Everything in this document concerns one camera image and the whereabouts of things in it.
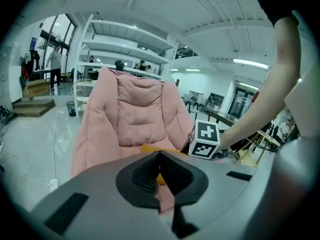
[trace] shelving unit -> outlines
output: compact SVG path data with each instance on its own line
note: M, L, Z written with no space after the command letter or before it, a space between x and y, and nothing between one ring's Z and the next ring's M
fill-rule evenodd
M172 62L175 59L178 48L177 42L170 43L160 36L132 25L107 20L95 20L93 16L93 14L90 15L80 38L77 51L77 65L75 66L73 79L74 83L77 81L79 66L98 70L102 67L115 69L114 64L108 64L111 62L110 58L118 58L119 60L132 63L144 60L147 65L155 65L156 69L160 68L161 70L164 68L170 74L170 70L168 69L171 69ZM92 39L85 38L89 27L92 27L94 30ZM102 63L82 62L80 58L82 57L83 59L86 54L86 61L88 61L90 55L93 55L98 56ZM125 67L124 71L136 76L157 80L166 80L169 77L169 75L162 77L161 75L130 67ZM79 106L76 99L74 99L74 103L76 104L76 115L79 116Z

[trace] trash can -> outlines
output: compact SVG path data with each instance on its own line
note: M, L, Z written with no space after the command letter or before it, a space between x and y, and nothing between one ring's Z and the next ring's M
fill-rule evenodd
M66 107L68 109L69 112L69 116L70 117L75 117L76 114L76 107L75 107L75 102L74 101L69 101L66 103Z

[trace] man in white shirt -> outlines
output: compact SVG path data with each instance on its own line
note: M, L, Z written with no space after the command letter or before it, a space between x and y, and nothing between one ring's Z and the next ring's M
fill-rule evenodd
M286 137L289 133L289 124L290 124L290 119L287 119L285 122L283 122L280 127L278 132L276 133L277 137L276 140L279 142L281 141L282 143L284 142L284 137Z

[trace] white shelf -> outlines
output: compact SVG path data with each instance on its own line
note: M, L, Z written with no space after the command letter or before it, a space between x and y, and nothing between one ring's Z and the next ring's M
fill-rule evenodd
M90 23L93 25L94 32L98 35L107 35L135 41L139 44L146 45L161 52L175 47L167 40L138 27L135 28L131 25L107 20L91 20Z
M110 68L110 69L115 69L116 66L115 65L112 65L112 64L101 64L101 63L91 63L91 62L79 62L78 63L78 66L85 66L85 67L88 67L88 68L96 68L96 69L100 69L100 68ZM162 76L161 75L157 75L157 74L153 74L153 73L149 73L149 72L146 72L146 71L142 71L142 70L139 70L139 69L135 69L135 68L131 68L131 67L125 67L124 72L128 72L128 73L132 73L132 74L135 74L135 75L139 75L139 76L142 76L142 77L151 77L151 78L155 78L155 79L158 79L158 80L162 80Z
M138 47L129 46L123 43L111 42L111 41L97 41L92 39L82 40L93 51L105 51L115 54L122 54L131 57L135 57L141 60L149 61L155 64L166 64L170 61L164 57L159 56L148 50L143 50Z

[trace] cardboard box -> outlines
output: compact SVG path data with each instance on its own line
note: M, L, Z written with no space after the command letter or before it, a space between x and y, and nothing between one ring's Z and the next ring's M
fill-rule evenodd
M26 82L23 90L23 97L32 98L41 94L49 93L49 85L50 83L45 79Z

